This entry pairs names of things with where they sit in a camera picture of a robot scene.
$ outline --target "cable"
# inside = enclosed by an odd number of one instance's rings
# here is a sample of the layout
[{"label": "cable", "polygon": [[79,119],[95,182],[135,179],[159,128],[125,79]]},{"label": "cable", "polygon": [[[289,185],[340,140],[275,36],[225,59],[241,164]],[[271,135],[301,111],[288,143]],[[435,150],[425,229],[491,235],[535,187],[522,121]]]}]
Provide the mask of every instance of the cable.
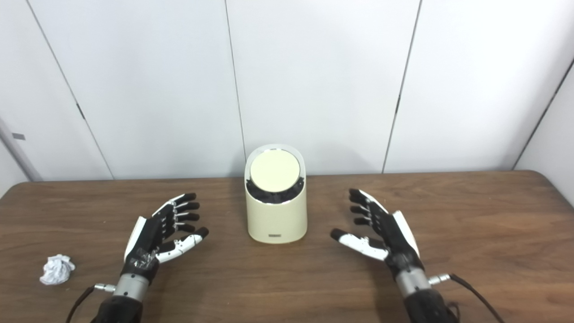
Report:
[{"label": "cable", "polygon": [[496,318],[498,322],[505,323],[502,317],[498,314],[497,310],[495,310],[494,307],[492,307],[492,305],[490,305],[490,303],[477,290],[475,290],[469,283],[467,283],[466,280],[462,279],[461,277],[458,277],[455,274],[450,274],[450,277],[452,280],[461,284],[463,287],[465,287],[473,294],[475,294],[476,297],[478,297],[478,299],[486,306],[486,308],[488,308],[490,313],[494,315],[494,318]]},{"label": "cable", "polygon": [[76,300],[76,302],[74,303],[74,305],[72,306],[72,309],[70,310],[70,313],[68,314],[68,318],[66,318],[66,323],[70,323],[70,321],[72,321],[72,316],[74,314],[74,312],[76,311],[77,307],[80,306],[80,304],[94,291],[94,286],[90,286],[88,287],[84,293],[82,293],[82,295],[80,295],[80,297]]}]

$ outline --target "wooden table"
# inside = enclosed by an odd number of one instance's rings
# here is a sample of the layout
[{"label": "wooden table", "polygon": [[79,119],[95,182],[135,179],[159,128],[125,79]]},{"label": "wooden table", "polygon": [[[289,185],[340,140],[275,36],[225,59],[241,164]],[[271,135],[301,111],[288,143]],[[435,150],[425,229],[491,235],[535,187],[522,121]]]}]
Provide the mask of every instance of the wooden table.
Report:
[{"label": "wooden table", "polygon": [[[138,216],[194,191],[207,239],[162,265],[145,299],[154,322],[407,322],[383,263],[329,237],[352,224],[347,189],[401,209],[429,275],[454,272],[511,322],[574,320],[574,211],[530,171],[312,176],[309,230],[300,241],[265,245],[247,234],[241,178],[24,183],[0,199],[0,320],[63,322],[82,291],[116,283]],[[44,286],[46,257],[77,269]],[[437,287],[458,301],[465,323],[494,322],[467,290]],[[90,322],[109,294],[96,291],[74,322]]]}]

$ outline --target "white wall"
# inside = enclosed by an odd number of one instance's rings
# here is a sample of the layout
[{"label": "white wall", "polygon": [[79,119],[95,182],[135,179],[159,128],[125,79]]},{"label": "white wall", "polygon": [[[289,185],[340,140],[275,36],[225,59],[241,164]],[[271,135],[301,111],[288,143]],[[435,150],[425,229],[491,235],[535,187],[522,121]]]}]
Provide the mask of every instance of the white wall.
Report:
[{"label": "white wall", "polygon": [[560,87],[516,169],[546,176],[574,205],[574,69]]},{"label": "white wall", "polygon": [[511,169],[573,57],[573,1],[423,1],[385,172]]},{"label": "white wall", "polygon": [[75,98],[0,2],[0,135],[43,180],[509,169],[574,57],[574,2],[425,0],[395,115],[417,0],[30,3]]},{"label": "white wall", "polygon": [[30,3],[115,178],[242,173],[223,0]]},{"label": "white wall", "polygon": [[26,1],[0,1],[0,44],[0,131],[30,176],[110,179]]},{"label": "white wall", "polygon": [[247,154],[296,147],[309,174],[382,171],[418,0],[228,0]]},{"label": "white wall", "polygon": [[20,166],[14,161],[4,143],[0,141],[0,197],[13,185],[27,181]]}]

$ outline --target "container lid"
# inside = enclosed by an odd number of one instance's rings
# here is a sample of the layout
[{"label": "container lid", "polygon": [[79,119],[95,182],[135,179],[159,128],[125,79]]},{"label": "container lid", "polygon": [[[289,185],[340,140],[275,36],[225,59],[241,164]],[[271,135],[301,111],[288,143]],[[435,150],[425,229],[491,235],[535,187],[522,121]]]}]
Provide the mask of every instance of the container lid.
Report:
[{"label": "container lid", "polygon": [[263,191],[276,193],[291,188],[299,179],[299,161],[290,152],[271,149],[251,164],[251,180]]}]

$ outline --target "cylindrical container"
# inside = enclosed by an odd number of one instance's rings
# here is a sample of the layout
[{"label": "cylindrical container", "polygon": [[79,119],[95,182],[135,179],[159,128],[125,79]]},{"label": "cylindrical container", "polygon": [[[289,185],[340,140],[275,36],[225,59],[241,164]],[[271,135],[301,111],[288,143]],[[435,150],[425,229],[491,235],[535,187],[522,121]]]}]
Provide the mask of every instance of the cylindrical container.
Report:
[{"label": "cylindrical container", "polygon": [[293,147],[264,145],[245,166],[249,235],[263,243],[289,243],[307,232],[307,185],[303,157]]}]

